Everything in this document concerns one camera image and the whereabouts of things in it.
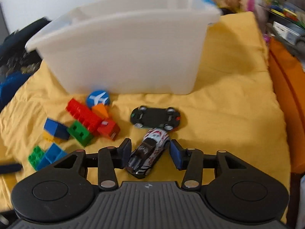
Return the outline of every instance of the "red building block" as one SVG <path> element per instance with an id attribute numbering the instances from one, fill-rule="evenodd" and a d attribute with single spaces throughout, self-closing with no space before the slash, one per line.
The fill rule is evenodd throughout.
<path id="1" fill-rule="evenodd" d="M 100 135 L 111 140 L 115 140 L 120 130 L 120 127 L 111 119 L 103 120 L 97 129 Z"/>
<path id="2" fill-rule="evenodd" d="M 94 135 L 98 135 L 97 129 L 103 121 L 102 118 L 93 113 L 88 107 L 72 98 L 66 107 L 66 110 L 88 129 Z"/>

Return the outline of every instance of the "silver screw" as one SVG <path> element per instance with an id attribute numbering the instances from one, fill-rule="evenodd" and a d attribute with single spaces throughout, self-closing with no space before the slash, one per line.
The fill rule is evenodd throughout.
<path id="1" fill-rule="evenodd" d="M 184 182 L 184 186 L 186 186 L 187 188 L 196 188 L 199 186 L 199 182 L 195 180 L 188 180 Z"/>
<path id="2" fill-rule="evenodd" d="M 112 180 L 105 180 L 101 182 L 101 186 L 103 188 L 112 188 L 115 186 L 115 182 Z"/>

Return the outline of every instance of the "toy car wheel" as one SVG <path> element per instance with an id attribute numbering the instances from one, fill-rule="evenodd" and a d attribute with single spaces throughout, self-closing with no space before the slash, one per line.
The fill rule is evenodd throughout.
<path id="1" fill-rule="evenodd" d="M 172 107 L 168 107 L 168 108 L 166 109 L 166 111 L 167 111 L 168 113 L 174 113 L 174 112 L 176 112 L 176 110 L 175 110 L 174 108 L 172 108 Z"/>
<path id="2" fill-rule="evenodd" d="M 139 110 L 140 110 L 140 111 L 145 111 L 146 109 L 147 109 L 147 107 L 145 107 L 145 106 L 140 106 L 140 107 L 139 107 Z"/>
<path id="3" fill-rule="evenodd" d="M 152 169 L 148 169 L 146 172 L 145 172 L 145 175 L 148 176 L 149 173 L 152 171 Z"/>
<path id="4" fill-rule="evenodd" d="M 141 128 L 141 127 L 143 127 L 143 125 L 142 125 L 141 123 L 136 123 L 136 124 L 135 124 L 135 127 L 136 127 L 136 128 Z"/>
<path id="5" fill-rule="evenodd" d="M 165 125 L 165 126 L 164 126 L 164 130 L 166 130 L 166 131 L 171 131 L 171 130 L 173 130 L 173 126 L 171 126 L 171 125 Z"/>

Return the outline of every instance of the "toy car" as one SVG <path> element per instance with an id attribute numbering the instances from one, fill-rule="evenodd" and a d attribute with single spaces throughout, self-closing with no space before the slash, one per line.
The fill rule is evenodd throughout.
<path id="1" fill-rule="evenodd" d="M 140 146 L 131 153 L 126 170 L 136 178 L 144 178 L 151 172 L 169 143 L 170 137 L 166 131 L 159 128 L 149 130 Z"/>
<path id="2" fill-rule="evenodd" d="M 137 128 L 162 128 L 171 131 L 180 124 L 180 113 L 173 107 L 149 108 L 140 106 L 132 111 L 130 122 Z"/>

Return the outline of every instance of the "white airplane symbol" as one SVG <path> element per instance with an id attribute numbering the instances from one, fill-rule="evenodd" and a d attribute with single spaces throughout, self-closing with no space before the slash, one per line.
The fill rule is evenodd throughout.
<path id="1" fill-rule="evenodd" d="M 103 104 L 105 104 L 106 100 L 108 99 L 108 97 L 106 98 L 102 98 L 102 96 L 106 94 L 106 92 L 103 92 L 97 96 L 91 95 L 89 96 L 89 99 L 92 99 L 94 102 L 94 105 L 97 105 L 99 102 L 102 102 Z"/>

